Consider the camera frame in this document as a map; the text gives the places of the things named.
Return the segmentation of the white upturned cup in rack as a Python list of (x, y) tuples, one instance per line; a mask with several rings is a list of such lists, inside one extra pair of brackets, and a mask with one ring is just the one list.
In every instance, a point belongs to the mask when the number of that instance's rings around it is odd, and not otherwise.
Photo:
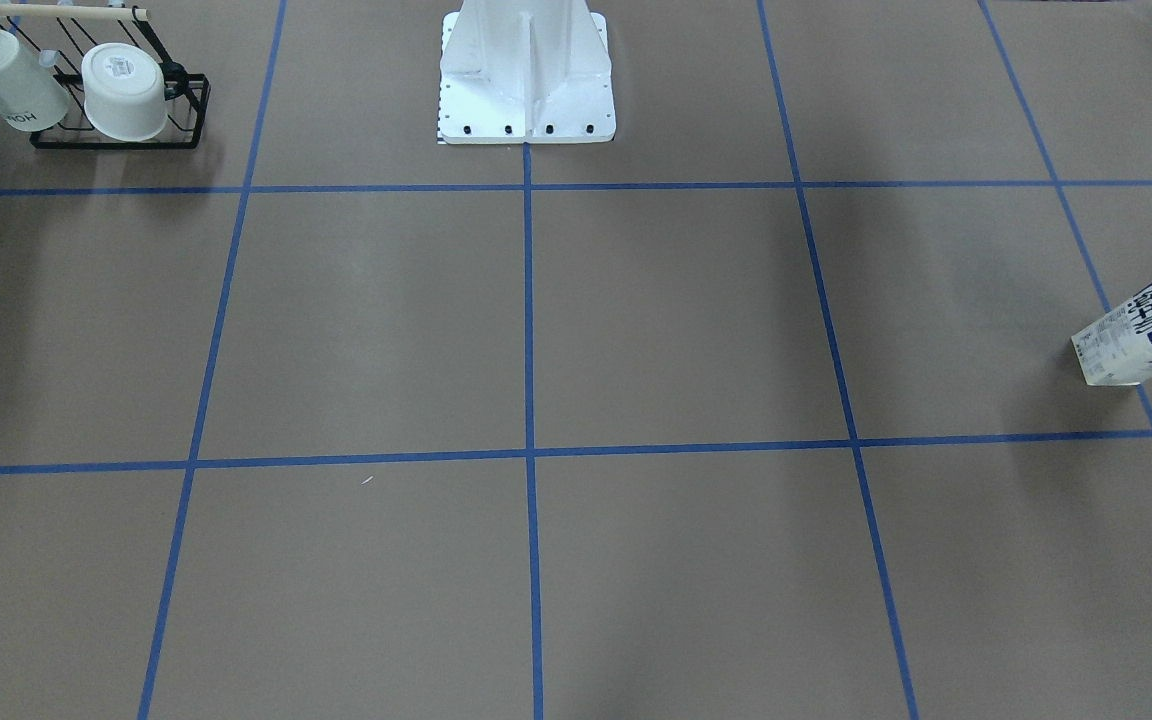
[(168, 124), (164, 73), (145, 50), (100, 44), (79, 67), (83, 109), (97, 132), (114, 141), (150, 141)]

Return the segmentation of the white mug with lettering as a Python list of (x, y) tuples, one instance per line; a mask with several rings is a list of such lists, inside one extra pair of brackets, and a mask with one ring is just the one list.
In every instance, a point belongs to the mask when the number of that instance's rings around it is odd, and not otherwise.
[(20, 132), (41, 132), (67, 118), (70, 96), (18, 37), (0, 29), (0, 118)]

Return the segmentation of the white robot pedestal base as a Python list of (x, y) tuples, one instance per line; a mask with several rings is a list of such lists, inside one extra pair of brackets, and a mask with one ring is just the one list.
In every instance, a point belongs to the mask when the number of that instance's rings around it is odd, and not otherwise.
[(608, 23), (585, 1), (465, 1), (444, 15), (440, 41), (439, 142), (616, 137)]

